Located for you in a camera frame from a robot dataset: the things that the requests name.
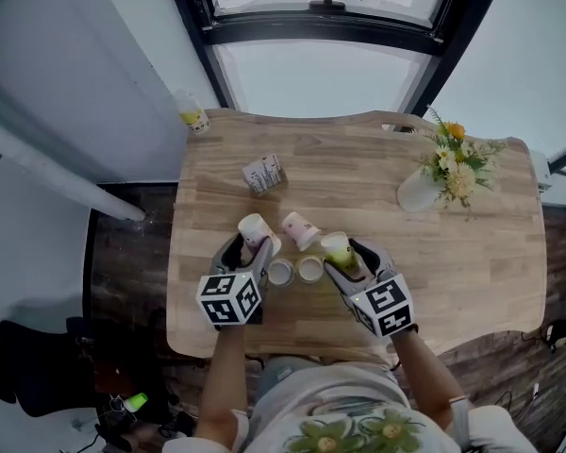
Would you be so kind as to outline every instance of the green object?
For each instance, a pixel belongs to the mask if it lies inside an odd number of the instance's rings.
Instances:
[[[142,406],[147,402],[148,399],[149,398],[145,393],[134,394],[133,396],[130,396],[126,401],[124,401],[124,406],[128,411],[136,412],[140,408],[142,408]]]
[[[415,436],[425,426],[413,422],[395,410],[384,410],[384,418],[368,417],[358,423],[358,429],[368,436],[368,450],[376,453],[417,451],[421,444]]]
[[[341,419],[333,423],[305,421],[300,425],[302,436],[294,436],[285,445],[287,453],[346,453],[362,448],[365,439],[351,434],[354,422]]]

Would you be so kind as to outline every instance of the yellow flower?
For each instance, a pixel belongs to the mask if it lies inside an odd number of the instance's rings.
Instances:
[[[449,130],[449,132],[455,136],[458,140],[462,140],[465,136],[465,127],[459,123],[444,123],[444,126]]]
[[[464,162],[461,162],[457,165],[455,172],[449,173],[446,183],[449,192],[451,192],[455,198],[467,198],[474,191],[474,170]]]

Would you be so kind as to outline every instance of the small box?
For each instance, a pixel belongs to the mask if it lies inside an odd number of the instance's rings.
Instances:
[[[251,272],[203,276],[195,298],[214,326],[245,324],[262,302]]]
[[[252,191],[258,194],[266,193],[286,181],[285,172],[275,153],[264,155],[245,166],[243,178]]]

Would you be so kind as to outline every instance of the wooden floor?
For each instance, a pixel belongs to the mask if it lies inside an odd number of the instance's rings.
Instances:
[[[108,190],[147,211],[140,224],[100,215],[92,257],[92,317],[110,317],[129,327],[146,327],[149,314],[165,309],[170,232],[175,185],[109,186]],[[544,324],[566,318],[566,209],[544,208],[547,241],[547,299]],[[174,358],[160,324],[156,350]],[[540,452],[555,451],[566,425],[566,347],[551,354],[538,331],[524,335],[501,332],[462,344],[441,356],[476,405],[493,404],[503,392],[513,396],[516,415],[540,384],[539,399],[522,415],[518,428]],[[164,375],[182,408],[197,413],[207,369],[169,366]],[[255,390],[258,364],[248,362],[250,395]],[[402,367],[397,371],[405,384]],[[508,404],[508,394],[501,403]]]

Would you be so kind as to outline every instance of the bottle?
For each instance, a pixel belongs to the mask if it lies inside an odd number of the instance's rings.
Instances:
[[[210,123],[206,112],[201,109],[191,94],[179,89],[175,92],[174,98],[180,119],[191,129],[193,134],[202,134],[209,129]]]

